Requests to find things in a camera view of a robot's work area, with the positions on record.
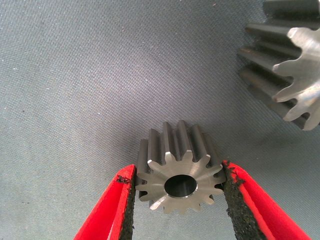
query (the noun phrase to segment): gear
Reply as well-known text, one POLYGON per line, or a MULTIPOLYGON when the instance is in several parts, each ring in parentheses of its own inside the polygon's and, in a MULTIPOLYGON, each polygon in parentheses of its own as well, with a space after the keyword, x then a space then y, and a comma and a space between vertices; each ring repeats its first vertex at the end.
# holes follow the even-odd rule
POLYGON ((312 130, 320 123, 320 1, 265 0, 263 9, 267 21, 246 27, 259 39, 239 50, 252 62, 240 76, 285 121, 312 130))
POLYGON ((149 131, 149 140, 140 142, 136 189, 141 201, 150 201, 150 209, 163 207, 166 214, 191 208, 201 210, 201 203, 213 204, 213 195, 223 193, 226 177, 209 135, 198 125, 190 128, 179 121, 177 129, 163 124, 163 133, 149 131))

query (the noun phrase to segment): large metal gear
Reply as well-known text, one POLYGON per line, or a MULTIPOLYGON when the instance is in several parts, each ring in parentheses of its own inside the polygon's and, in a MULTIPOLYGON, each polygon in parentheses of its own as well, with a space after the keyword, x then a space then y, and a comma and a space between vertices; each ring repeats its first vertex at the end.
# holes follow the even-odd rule
POLYGON ((312 130, 320 122, 320 1, 265 0, 263 10, 267 21, 246 27, 258 40, 239 50, 252 63, 240 76, 285 121, 312 130))
POLYGON ((213 195, 223 193, 226 177, 221 171, 211 138, 198 125, 187 131, 184 121, 172 130, 165 122, 163 133, 149 131, 149 139, 140 142, 136 189, 139 199, 149 201, 155 210, 163 207, 166 214, 178 210, 201 210, 201 203, 213 204, 213 195))

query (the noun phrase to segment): red plastic tool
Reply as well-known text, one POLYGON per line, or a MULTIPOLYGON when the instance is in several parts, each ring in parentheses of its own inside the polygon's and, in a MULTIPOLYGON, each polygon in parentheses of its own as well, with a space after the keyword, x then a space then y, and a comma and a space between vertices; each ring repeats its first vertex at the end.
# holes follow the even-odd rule
POLYGON ((232 162, 223 164, 232 170, 235 183, 237 179, 244 181, 239 186, 243 200, 268 240, 311 240, 244 169, 232 162))
POLYGON ((74 240, 119 239, 135 172, 135 165, 118 171, 74 240))

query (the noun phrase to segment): center hole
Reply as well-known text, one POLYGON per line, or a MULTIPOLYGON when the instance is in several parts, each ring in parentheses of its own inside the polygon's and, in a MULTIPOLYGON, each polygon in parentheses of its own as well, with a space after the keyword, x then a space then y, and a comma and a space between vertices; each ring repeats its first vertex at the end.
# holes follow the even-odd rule
POLYGON ((197 182, 192 176, 176 175, 164 184, 164 190, 174 198, 189 196, 197 189, 197 182))

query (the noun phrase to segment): gray fabric surface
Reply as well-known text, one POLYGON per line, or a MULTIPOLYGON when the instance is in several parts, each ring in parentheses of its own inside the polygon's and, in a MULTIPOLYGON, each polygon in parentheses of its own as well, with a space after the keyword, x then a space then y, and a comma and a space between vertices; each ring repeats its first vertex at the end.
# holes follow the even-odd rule
MULTIPOLYGON (((72 239, 139 140, 200 124, 320 239, 320 128, 285 123, 246 90, 237 48, 259 0, 3 0, 0 239, 72 239)), ((185 216, 136 201, 134 240, 235 239, 223 196, 185 216)))

